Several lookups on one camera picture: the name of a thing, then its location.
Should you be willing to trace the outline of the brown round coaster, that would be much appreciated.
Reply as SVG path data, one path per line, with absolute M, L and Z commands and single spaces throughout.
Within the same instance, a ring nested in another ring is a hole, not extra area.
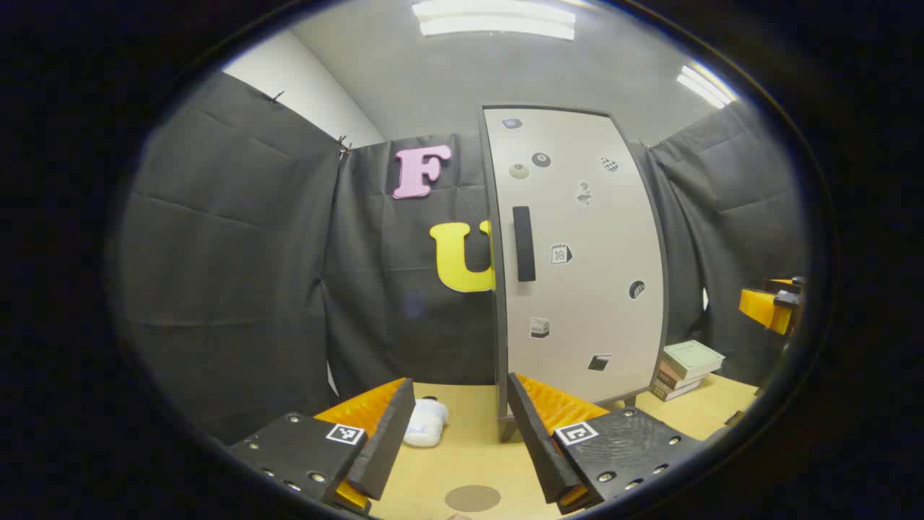
M 443 497 L 445 504 L 462 513 L 481 513 L 501 503 L 502 495 L 494 487 L 468 485 L 452 488 Z

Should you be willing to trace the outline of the ceiling light panel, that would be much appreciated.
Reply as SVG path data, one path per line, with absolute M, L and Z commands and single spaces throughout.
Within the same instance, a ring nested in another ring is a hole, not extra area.
M 514 33 L 575 38 L 575 14 L 526 0 L 424 0 L 412 4 L 411 10 L 425 37 Z
M 697 64 L 681 66 L 676 81 L 714 108 L 725 108 L 737 99 L 736 93 L 725 82 Z

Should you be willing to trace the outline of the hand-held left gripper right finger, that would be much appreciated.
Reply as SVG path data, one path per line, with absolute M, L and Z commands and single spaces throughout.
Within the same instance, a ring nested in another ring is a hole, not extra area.
M 509 373 L 506 396 L 544 499 L 562 514 L 624 503 L 705 447 L 640 408 L 607 410 L 529 376 Z

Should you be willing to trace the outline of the dark red book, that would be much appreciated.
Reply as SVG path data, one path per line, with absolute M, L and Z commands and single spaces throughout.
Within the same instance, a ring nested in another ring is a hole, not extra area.
M 684 389 L 686 387 L 691 387 L 699 384 L 700 381 L 703 381 L 706 376 L 710 373 L 706 373 L 700 376 L 692 376 L 692 378 L 680 378 L 680 375 L 674 371 L 673 368 L 664 360 L 661 360 L 659 365 L 659 372 L 657 375 L 658 381 L 661 382 L 666 388 L 670 391 L 679 391 L 679 389 Z

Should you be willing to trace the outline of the white fluffy toy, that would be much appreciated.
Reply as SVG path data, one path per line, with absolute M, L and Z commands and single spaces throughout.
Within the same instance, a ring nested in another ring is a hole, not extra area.
M 415 448 L 436 447 L 448 421 L 448 408 L 439 399 L 433 396 L 416 399 L 403 441 Z

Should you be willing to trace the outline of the black backdrop cloth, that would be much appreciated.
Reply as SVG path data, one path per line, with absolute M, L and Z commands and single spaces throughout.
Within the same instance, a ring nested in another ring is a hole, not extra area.
M 761 383 L 777 345 L 740 290 L 811 269 L 796 165 L 734 102 L 656 146 L 628 142 L 666 287 L 666 342 L 705 339 L 723 375 Z M 319 412 L 383 383 L 497 381 L 491 290 L 437 275 L 432 226 L 487 220 L 481 137 L 440 133 L 343 151 L 228 74 L 207 80 L 143 148 L 118 233 L 136 351 L 192 422 L 240 441 L 283 412 Z

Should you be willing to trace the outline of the beige book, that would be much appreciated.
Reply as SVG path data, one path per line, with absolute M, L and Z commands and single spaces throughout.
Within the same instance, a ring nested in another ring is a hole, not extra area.
M 702 379 L 700 379 L 699 381 L 693 381 L 692 383 L 687 384 L 684 387 L 673 389 L 673 388 L 668 387 L 666 383 L 662 381 L 656 381 L 653 385 L 653 388 L 651 388 L 650 391 L 651 393 L 656 395 L 656 397 L 660 399 L 661 401 L 669 402 L 671 401 L 671 399 L 675 399 L 679 396 L 682 396 L 691 391 L 694 391 L 694 389 L 699 388 L 700 385 L 702 385 Z

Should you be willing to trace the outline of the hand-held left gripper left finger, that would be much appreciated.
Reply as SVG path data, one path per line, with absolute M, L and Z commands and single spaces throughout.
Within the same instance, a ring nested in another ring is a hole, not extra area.
M 399 378 L 312 417 L 287 412 L 229 451 L 291 493 L 366 516 L 382 499 L 415 404 L 412 379 Z

